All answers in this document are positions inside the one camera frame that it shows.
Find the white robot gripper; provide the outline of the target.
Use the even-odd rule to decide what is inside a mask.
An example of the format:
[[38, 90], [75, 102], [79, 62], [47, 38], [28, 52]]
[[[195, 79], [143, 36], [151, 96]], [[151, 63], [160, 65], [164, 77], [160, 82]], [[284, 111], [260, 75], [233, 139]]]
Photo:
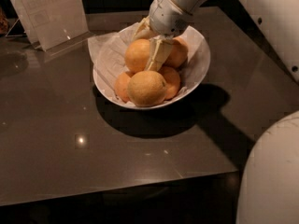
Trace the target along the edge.
[[133, 41], [149, 39], [146, 70], [162, 68], [173, 48], [172, 36], [181, 35], [189, 25], [192, 6], [193, 0], [154, 0], [151, 3], [149, 16], [141, 20], [132, 36]]

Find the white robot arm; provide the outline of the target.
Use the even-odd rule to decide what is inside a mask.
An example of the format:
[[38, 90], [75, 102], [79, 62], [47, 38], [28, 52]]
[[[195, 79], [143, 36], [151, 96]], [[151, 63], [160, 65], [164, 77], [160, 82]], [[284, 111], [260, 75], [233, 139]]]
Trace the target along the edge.
[[[153, 0], [135, 38], [150, 37], [148, 67], [170, 54], [170, 39], [187, 29], [207, 0]], [[299, 65], [299, 0], [239, 0], [291, 76]], [[270, 126], [255, 143], [242, 175], [235, 224], [299, 224], [299, 112]]]

